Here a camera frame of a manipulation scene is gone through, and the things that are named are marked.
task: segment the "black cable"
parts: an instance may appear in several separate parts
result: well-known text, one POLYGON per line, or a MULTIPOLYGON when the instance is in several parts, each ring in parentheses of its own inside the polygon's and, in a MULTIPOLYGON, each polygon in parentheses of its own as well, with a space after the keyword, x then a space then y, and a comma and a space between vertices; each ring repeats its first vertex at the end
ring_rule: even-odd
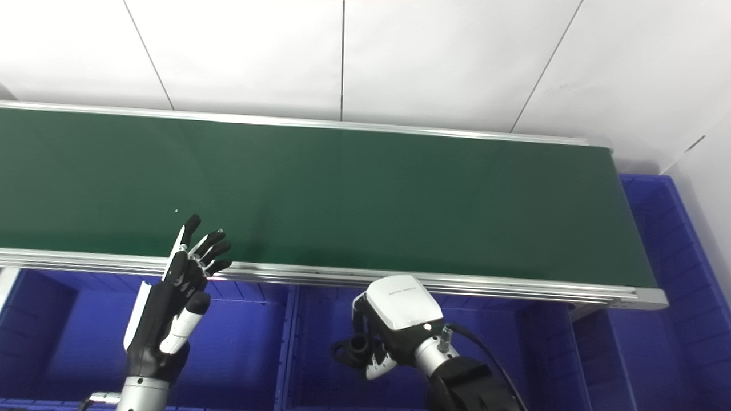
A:
POLYGON ((79 407, 76 409, 76 411, 86 411, 90 405, 91 405, 91 400, 85 399, 79 403, 79 407))
POLYGON ((477 334, 470 331, 467 327, 464 327, 463 325, 457 324, 457 323, 450 323, 447 324, 447 328, 452 329, 454 332, 462 334, 465 336, 469 341, 474 342, 477 344, 478 347, 482 348, 482 351, 487 354, 487 356, 490 358, 490 361, 495 364, 495 367, 497 367, 498 371, 500 371, 500 375, 503 378, 505 382, 507 382, 508 386, 510 387, 510 390, 512 391, 513 396, 515 397, 515 400, 518 401, 518 404, 523 409, 523 411, 528 411, 528 407, 526 407, 526 403, 523 401, 523 397, 520 396, 520 393, 518 393, 518 388, 515 387, 515 383, 508 377, 507 372, 505 372, 505 369, 500 364, 500 362, 495 358, 495 355, 493 355, 493 352, 490 351, 490 348, 482 342, 482 340, 477 336, 477 334))

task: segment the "silver metal joint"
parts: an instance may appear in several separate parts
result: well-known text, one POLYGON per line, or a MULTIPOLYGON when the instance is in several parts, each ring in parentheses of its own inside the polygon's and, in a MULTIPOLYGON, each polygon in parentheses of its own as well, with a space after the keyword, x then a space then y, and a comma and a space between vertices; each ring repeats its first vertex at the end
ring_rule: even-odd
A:
POLYGON ((117 411, 164 411, 170 383, 147 377, 127 377, 117 411))
POLYGON ((457 351, 448 344, 448 350, 442 352, 439 350, 439 338, 430 338, 425 340, 421 345, 414 351, 416 368, 419 369, 426 377, 430 377, 434 370, 439 368, 444 362, 459 357, 457 351))

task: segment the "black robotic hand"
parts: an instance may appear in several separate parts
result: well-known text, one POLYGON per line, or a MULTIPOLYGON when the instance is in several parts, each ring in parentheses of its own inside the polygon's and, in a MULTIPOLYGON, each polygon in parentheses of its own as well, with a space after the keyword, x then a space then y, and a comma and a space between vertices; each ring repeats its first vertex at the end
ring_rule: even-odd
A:
POLYGON ((128 377, 173 383, 188 358, 188 337, 208 310, 211 296, 203 290, 208 277, 231 265, 217 260, 231 248, 222 230, 190 246, 200 224, 196 214, 181 228, 162 280, 144 283, 137 295, 125 335, 128 377))

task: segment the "robotic arm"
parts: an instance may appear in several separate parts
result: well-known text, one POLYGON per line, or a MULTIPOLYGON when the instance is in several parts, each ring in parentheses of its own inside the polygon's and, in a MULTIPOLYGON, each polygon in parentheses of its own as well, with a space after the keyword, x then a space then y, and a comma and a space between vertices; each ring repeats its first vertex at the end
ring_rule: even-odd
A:
POLYGON ((490 350, 466 328, 446 324, 438 303, 413 276, 371 283, 353 300, 352 313, 353 337, 336 342, 330 352, 366 379, 412 366, 428 379, 430 411, 527 411, 490 350), (451 345, 453 331, 478 344, 500 376, 481 361, 459 356, 451 345))
POLYGON ((117 404, 118 411, 162 411, 170 386, 188 359, 188 338, 211 304, 204 293, 208 277, 228 268, 231 260, 217 260, 231 248, 223 230, 204 236, 190 246, 200 224, 194 214, 180 229, 162 280, 143 282, 137 293, 126 333, 126 380, 121 393, 94 393, 92 402, 117 404))

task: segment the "blue plastic bin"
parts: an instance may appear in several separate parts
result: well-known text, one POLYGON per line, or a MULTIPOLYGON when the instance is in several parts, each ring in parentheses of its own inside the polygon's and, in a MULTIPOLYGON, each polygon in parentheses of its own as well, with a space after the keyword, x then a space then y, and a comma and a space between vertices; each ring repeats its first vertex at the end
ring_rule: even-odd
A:
MULTIPOLYGON (((329 358, 328 347, 352 332, 351 305, 361 290, 300 287, 281 380, 281 410, 423 409, 426 381, 399 367, 374 381, 329 358)), ((576 343, 562 303, 435 295, 445 319, 465 325, 488 344, 532 410, 589 410, 576 343)), ((461 355, 483 359, 455 337, 461 355)))
MULTIPOLYGON (((0 398, 78 402, 93 391, 119 391, 122 337, 142 280, 21 272, 0 314, 0 398)), ((213 302, 191 337, 170 405, 272 410, 289 289, 209 283, 213 302)))
POLYGON ((593 409, 731 410, 731 314, 673 181, 621 180, 670 307, 575 323, 593 409))

